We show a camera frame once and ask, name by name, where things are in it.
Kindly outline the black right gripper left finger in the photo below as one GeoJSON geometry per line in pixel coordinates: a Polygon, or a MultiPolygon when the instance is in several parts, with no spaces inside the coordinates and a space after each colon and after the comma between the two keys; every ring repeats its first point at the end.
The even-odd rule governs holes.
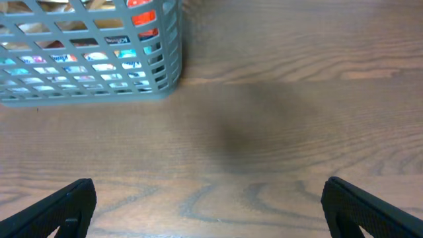
{"type": "Polygon", "coordinates": [[[1,221],[1,236],[85,238],[95,207],[93,180],[80,178],[1,221]]]}

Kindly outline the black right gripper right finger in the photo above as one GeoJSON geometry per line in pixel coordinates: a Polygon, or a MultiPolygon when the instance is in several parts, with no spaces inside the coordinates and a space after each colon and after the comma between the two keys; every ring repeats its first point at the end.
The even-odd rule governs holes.
{"type": "Polygon", "coordinates": [[[339,178],[330,177],[321,197],[330,235],[335,238],[422,238],[422,220],[339,178]]]}

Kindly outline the orange noodle pack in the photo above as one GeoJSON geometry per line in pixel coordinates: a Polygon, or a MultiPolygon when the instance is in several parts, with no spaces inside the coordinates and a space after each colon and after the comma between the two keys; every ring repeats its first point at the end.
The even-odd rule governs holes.
{"type": "MultiPolygon", "coordinates": [[[[136,7],[139,5],[144,5],[146,3],[151,2],[151,0],[127,0],[126,1],[126,5],[131,8],[131,7],[136,7]]],[[[134,17],[132,17],[132,22],[135,26],[139,26],[139,25],[144,25],[147,23],[150,23],[151,21],[156,19],[156,14],[154,10],[150,10],[147,12],[144,12],[140,15],[136,15],[134,17]]],[[[157,28],[152,28],[150,30],[146,30],[145,32],[141,32],[138,34],[138,38],[141,41],[144,40],[148,40],[150,38],[155,37],[156,35],[158,35],[159,31],[157,28]]]]}

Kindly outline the beige mushroom pouch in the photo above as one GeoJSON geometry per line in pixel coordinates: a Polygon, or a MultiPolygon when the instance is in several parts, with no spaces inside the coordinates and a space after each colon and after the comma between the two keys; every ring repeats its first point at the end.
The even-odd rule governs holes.
{"type": "Polygon", "coordinates": [[[124,23],[115,1],[2,1],[1,48],[27,51],[63,48],[68,38],[74,45],[95,45],[95,31],[122,29],[124,23]]]}

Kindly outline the grey plastic basket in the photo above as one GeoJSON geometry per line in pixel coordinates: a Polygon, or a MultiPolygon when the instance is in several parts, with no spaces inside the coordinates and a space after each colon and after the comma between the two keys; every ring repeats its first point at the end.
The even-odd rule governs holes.
{"type": "Polygon", "coordinates": [[[182,71],[181,0],[1,2],[1,103],[161,99],[182,71]]]}

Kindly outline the blue white snack bag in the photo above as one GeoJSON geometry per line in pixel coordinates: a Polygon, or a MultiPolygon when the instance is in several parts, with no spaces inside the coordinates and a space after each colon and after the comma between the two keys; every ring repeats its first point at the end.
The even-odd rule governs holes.
{"type": "Polygon", "coordinates": [[[134,96],[154,91],[142,58],[128,36],[95,37],[95,45],[8,51],[1,48],[1,102],[134,96]]]}

